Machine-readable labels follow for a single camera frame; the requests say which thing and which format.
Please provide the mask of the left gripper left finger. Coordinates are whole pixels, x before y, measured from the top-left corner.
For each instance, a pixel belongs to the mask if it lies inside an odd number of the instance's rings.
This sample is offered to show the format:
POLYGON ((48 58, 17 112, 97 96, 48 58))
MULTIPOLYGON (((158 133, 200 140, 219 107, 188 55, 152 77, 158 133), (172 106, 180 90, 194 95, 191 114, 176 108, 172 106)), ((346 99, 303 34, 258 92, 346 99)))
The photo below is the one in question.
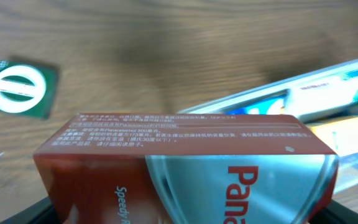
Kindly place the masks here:
POLYGON ((0 224, 61 224, 57 212, 48 197, 27 209, 3 220, 0 224))

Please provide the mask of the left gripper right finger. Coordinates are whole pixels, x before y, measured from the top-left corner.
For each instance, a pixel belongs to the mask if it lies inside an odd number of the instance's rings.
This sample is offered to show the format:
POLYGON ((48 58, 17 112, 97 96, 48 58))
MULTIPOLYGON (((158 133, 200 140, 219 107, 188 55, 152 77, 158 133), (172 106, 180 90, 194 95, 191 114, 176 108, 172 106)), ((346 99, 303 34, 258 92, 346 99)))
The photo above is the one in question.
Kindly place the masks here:
POLYGON ((358 224, 358 213, 336 201, 317 212, 308 221, 309 224, 358 224))

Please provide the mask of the red Panadol ActiFast box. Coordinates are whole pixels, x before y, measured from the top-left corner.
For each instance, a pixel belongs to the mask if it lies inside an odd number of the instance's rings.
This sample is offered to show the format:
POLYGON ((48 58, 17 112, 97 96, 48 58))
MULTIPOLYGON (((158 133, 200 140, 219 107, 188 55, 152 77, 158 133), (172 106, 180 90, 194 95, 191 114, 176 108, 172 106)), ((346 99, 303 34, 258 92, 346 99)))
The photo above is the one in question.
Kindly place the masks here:
POLYGON ((78 114, 34 152, 70 223, 306 223, 338 155, 290 115, 78 114))

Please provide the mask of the yellow medicine box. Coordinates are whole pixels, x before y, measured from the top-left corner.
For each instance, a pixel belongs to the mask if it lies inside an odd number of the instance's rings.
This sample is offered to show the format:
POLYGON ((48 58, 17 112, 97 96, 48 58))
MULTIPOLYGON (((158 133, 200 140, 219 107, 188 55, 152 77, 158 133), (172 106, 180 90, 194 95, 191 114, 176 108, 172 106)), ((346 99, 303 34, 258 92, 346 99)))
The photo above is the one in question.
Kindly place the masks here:
POLYGON ((358 116, 345 116, 306 125, 339 156, 358 153, 358 116))

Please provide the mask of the clear plastic container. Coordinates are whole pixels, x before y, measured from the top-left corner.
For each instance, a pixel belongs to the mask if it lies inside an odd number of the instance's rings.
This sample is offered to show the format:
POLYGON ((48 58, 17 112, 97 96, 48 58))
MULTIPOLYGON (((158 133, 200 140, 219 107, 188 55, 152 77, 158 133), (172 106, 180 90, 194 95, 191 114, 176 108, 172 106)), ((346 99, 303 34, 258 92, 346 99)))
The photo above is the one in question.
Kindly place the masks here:
MULTIPOLYGON (((184 113, 210 114, 224 113, 237 108, 256 103, 265 98, 278 95, 288 95, 290 88, 299 84, 310 82, 319 78, 328 77, 337 73, 345 73, 358 70, 358 59, 322 68, 292 78, 273 82, 264 86, 246 90, 240 93, 226 96, 218 100, 209 101, 198 106, 184 109, 184 113)), ((358 104, 345 108, 337 113, 324 116, 311 121, 302 121, 303 123, 317 123, 329 119, 340 118, 345 116, 358 116, 358 104)), ((335 192, 339 193, 358 184, 358 153, 348 156, 340 156, 339 171, 335 192)))

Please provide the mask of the white green Panadol box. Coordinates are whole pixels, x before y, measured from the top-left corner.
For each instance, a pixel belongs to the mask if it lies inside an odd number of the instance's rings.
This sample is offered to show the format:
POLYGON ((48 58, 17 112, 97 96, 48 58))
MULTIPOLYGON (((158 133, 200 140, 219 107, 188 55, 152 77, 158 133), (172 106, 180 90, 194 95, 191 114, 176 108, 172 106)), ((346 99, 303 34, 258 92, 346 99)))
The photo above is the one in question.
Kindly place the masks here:
POLYGON ((311 121, 358 104, 358 70, 337 73, 289 89, 284 112, 311 121))

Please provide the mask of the dark green square box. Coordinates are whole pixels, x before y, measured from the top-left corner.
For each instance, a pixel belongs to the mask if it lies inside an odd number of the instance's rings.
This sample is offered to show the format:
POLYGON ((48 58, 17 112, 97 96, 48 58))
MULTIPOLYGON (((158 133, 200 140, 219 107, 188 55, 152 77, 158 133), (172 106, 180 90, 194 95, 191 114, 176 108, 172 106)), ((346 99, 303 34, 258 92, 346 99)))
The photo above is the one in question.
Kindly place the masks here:
POLYGON ((19 56, 0 60, 0 112, 48 119, 59 79, 54 63, 19 56))

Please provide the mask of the blue fever patch box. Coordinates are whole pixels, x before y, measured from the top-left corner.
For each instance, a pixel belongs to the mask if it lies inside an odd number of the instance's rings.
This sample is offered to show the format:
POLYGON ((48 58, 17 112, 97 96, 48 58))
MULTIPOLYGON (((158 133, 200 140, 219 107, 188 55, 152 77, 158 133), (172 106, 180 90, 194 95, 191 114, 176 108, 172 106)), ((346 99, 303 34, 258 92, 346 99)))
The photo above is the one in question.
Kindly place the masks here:
POLYGON ((284 114, 286 95, 272 96, 256 103, 226 112, 226 114, 284 114))

